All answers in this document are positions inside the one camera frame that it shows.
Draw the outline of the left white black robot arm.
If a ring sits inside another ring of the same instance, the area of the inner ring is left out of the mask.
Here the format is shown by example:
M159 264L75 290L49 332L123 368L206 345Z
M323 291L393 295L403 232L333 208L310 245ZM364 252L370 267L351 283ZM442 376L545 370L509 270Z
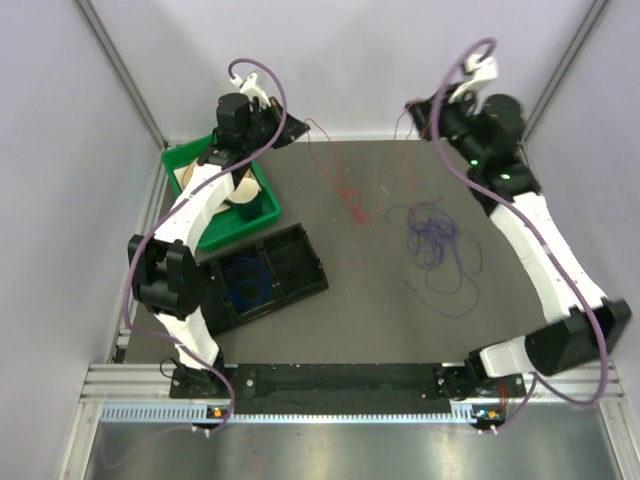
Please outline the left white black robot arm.
M194 370L192 384L209 397L224 390L227 374L216 366L220 348L201 312L205 280L195 261L199 241L251 164L308 130L289 114L285 96L225 94L216 117L217 125L173 207L147 234L130 239L127 277L133 298L163 325L162 334L174 344L180 364Z

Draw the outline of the black two-compartment tray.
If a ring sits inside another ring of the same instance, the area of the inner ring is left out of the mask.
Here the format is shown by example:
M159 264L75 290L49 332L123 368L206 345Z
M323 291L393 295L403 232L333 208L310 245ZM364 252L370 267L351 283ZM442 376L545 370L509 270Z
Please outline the black two-compartment tray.
M321 260L299 223L199 264L200 303L215 337L329 288Z

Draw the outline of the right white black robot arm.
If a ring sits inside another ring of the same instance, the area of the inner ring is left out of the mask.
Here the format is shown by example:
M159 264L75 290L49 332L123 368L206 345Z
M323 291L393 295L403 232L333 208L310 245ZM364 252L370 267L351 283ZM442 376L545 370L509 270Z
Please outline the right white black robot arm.
M628 303L608 299L576 259L554 223L519 146L525 129L520 103L504 94L482 106L466 93L439 105L433 98L406 105L420 138L447 141L467 162L465 182L484 213L509 242L539 298L545 325L526 335L477 349L465 361L467 384L487 396L504 377L552 377L609 356L631 320Z

